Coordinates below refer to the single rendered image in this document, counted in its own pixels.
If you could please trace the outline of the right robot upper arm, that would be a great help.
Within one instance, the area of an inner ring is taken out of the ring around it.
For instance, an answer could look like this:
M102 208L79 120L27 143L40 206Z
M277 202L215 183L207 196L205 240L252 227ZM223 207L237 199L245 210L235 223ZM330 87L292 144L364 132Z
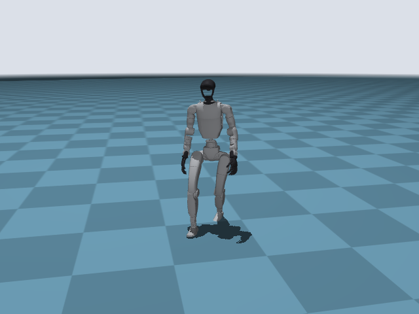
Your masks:
M186 135L194 135L194 119L195 119L195 113L196 113L196 106L197 104L189 106L187 109L187 133Z

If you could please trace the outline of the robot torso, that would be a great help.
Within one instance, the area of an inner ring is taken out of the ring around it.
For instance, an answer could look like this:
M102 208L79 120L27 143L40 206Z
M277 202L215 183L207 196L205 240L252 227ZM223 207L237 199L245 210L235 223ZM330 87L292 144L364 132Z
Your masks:
M206 102L205 100L203 102ZM212 100L210 105L200 102L196 106L196 116L198 129L203 139L206 140L206 146L203 148L204 160L219 160L220 146L217 145L217 139L223 129L223 112L221 111L221 102Z

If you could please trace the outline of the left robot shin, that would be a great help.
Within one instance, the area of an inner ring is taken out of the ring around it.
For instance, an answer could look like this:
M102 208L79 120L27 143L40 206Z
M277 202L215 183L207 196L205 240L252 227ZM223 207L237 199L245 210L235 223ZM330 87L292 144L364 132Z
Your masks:
M219 196L215 197L215 206L217 208L217 212L218 213L220 212L220 214L222 214L224 202L225 202L225 188L221 197Z

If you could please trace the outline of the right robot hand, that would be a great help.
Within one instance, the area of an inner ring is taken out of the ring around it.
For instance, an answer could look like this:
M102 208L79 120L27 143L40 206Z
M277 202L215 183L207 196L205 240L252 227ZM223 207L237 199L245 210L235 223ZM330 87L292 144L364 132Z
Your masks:
M182 158L182 161L181 161L181 166L182 166L181 170L184 174L187 174L187 172L185 171L185 160L188 158L188 151L185 151L184 155L182 157L183 158Z

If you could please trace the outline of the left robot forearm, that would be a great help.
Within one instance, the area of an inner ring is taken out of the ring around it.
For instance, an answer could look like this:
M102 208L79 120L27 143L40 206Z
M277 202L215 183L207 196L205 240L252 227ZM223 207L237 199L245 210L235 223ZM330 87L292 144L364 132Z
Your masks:
M235 127L233 127L232 130L233 130L233 135L231 135L229 137L229 140L230 140L230 151L233 150L234 155L237 156L238 155L238 152L237 152L237 150L238 150L238 144L237 144L238 132L237 132L237 129ZM229 155L230 155L230 153L229 153Z

